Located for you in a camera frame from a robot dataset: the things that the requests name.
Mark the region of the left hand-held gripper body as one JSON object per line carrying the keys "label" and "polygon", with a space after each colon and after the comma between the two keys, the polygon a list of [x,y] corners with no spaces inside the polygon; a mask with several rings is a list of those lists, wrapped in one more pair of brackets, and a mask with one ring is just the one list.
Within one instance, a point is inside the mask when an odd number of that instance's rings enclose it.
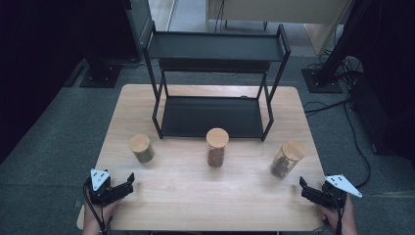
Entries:
{"label": "left hand-held gripper body", "polygon": [[88,206],[105,207],[110,203],[111,174],[107,170],[92,168],[85,187],[84,198]]}

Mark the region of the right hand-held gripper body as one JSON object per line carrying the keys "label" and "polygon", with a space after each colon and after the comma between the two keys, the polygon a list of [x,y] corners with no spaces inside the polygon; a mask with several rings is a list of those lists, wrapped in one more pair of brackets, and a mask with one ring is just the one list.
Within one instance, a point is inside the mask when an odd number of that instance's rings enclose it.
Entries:
{"label": "right hand-held gripper body", "polygon": [[346,204],[346,195],[351,194],[357,198],[362,198],[362,193],[343,175],[328,175],[325,177],[324,189],[335,200],[334,208],[343,209]]}

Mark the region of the glass jar of green beans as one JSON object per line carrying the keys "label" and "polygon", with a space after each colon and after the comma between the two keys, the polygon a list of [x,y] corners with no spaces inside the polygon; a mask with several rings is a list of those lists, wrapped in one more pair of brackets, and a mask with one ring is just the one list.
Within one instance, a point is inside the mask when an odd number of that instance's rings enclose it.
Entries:
{"label": "glass jar of green beans", "polygon": [[137,134],[129,141],[129,149],[141,164],[150,162],[155,155],[150,138],[145,134]]}

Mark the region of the glass jar of red beans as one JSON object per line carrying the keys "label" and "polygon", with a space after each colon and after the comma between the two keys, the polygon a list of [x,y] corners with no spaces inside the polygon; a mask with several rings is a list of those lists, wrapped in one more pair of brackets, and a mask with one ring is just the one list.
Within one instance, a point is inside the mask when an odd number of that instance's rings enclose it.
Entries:
{"label": "glass jar of red beans", "polygon": [[225,147],[229,142],[228,133],[219,127],[211,129],[206,136],[207,164],[211,167],[221,167],[224,162]]}

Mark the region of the black metal two-tier rack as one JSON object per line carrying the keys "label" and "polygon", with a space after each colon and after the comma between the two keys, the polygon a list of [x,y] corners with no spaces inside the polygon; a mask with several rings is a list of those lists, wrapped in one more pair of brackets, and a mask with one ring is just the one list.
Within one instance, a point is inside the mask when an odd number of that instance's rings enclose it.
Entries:
{"label": "black metal two-tier rack", "polygon": [[[274,34],[158,31],[148,21],[139,37],[156,103],[152,115],[160,138],[204,137],[220,127],[233,138],[264,140],[274,122],[271,102],[291,54],[282,25]],[[168,71],[259,74],[254,97],[171,95],[156,80],[151,61]]]}

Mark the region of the person's right hand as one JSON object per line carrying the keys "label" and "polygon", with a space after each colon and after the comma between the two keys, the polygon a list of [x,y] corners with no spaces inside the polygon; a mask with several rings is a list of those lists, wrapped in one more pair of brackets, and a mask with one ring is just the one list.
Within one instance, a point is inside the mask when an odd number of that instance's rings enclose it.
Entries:
{"label": "person's right hand", "polygon": [[342,235],[357,235],[355,224],[354,207],[350,195],[346,196],[346,204],[341,214],[331,211],[320,205],[316,206],[317,215],[321,220],[328,220],[333,235],[338,235],[338,226],[342,225]]}

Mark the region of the person's left hand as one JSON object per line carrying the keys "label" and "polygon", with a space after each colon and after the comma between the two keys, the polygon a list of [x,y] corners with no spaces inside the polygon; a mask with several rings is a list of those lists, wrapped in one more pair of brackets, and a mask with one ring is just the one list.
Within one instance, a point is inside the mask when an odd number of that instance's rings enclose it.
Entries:
{"label": "person's left hand", "polygon": [[84,222],[82,235],[108,235],[110,220],[118,208],[121,200],[117,200],[105,207],[88,206],[84,203]]}

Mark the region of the glass jar of brown nuts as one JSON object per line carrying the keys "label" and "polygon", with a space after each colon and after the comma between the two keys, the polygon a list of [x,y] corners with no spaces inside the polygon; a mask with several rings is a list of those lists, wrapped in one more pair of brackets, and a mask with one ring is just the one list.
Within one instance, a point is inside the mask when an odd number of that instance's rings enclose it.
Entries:
{"label": "glass jar of brown nuts", "polygon": [[301,142],[286,141],[274,157],[270,166],[270,173],[274,177],[284,179],[304,157],[305,149]]}

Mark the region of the black box on floor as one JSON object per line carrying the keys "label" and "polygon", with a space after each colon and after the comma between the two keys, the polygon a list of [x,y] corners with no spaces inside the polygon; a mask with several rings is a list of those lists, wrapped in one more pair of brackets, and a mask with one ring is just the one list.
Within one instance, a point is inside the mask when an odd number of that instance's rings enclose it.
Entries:
{"label": "black box on floor", "polygon": [[366,79],[356,82],[350,96],[367,126],[372,151],[381,156],[403,157],[415,164],[415,102],[402,111],[387,114]]}

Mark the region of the black slanted stand pole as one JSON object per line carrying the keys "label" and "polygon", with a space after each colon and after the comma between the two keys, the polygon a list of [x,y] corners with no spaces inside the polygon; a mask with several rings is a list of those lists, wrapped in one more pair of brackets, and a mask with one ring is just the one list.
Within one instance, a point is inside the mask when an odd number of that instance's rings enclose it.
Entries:
{"label": "black slanted stand pole", "polygon": [[320,69],[320,72],[325,79],[331,81],[332,74],[339,66],[339,63],[347,56],[347,47],[351,43],[351,38],[373,1],[374,0],[356,0],[354,2],[342,36],[328,60]]}

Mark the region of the beige cabinet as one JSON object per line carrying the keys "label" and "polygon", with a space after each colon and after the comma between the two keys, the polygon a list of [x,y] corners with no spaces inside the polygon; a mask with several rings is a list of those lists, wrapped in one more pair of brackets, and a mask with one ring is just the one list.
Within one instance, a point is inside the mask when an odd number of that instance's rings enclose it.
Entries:
{"label": "beige cabinet", "polygon": [[317,55],[326,49],[354,0],[205,0],[209,20],[303,24]]}

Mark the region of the black stand base plate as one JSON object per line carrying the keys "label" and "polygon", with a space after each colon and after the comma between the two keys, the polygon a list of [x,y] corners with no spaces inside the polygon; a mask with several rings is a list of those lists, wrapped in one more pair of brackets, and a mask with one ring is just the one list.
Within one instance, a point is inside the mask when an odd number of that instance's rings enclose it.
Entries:
{"label": "black stand base plate", "polygon": [[87,88],[114,88],[121,69],[121,65],[103,65],[97,69],[89,68],[79,86]]}
{"label": "black stand base plate", "polygon": [[343,90],[337,81],[325,79],[320,70],[302,69],[302,77],[310,93],[342,93]]}

